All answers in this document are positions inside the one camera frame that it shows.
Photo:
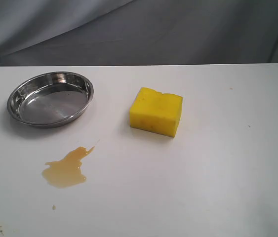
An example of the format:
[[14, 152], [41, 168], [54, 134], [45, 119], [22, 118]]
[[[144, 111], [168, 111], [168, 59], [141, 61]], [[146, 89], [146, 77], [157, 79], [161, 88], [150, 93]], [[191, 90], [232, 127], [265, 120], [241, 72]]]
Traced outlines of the yellow sponge block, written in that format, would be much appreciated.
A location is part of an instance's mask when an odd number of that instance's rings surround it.
[[183, 97], [142, 87], [129, 109], [129, 124], [137, 128], [174, 137], [180, 122]]

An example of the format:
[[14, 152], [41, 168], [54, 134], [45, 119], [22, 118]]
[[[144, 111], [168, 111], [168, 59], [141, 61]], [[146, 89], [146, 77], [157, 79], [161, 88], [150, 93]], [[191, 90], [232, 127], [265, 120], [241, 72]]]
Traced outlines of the amber liquid spill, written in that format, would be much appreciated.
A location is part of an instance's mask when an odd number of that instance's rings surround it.
[[86, 176], [82, 174], [80, 169], [81, 160], [89, 155], [94, 148], [93, 146], [88, 150], [84, 147], [78, 147], [61, 160], [46, 162], [45, 165], [48, 168], [42, 172], [43, 178], [49, 185], [56, 188], [67, 188], [84, 183]]

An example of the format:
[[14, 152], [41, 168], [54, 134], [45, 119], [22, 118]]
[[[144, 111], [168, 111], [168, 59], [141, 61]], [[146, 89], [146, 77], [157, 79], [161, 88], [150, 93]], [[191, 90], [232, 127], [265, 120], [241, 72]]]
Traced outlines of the round stainless steel dish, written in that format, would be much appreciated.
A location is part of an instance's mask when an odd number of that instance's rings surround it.
[[16, 121], [38, 128], [55, 128], [78, 119], [94, 95], [92, 82], [74, 72], [48, 72], [17, 86], [7, 101]]

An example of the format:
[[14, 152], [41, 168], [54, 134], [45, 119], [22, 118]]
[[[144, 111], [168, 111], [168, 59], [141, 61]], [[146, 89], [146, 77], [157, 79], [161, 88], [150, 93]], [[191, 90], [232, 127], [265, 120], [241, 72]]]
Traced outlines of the grey backdrop cloth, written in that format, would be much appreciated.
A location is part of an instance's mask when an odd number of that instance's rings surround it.
[[0, 66], [278, 62], [278, 0], [0, 0]]

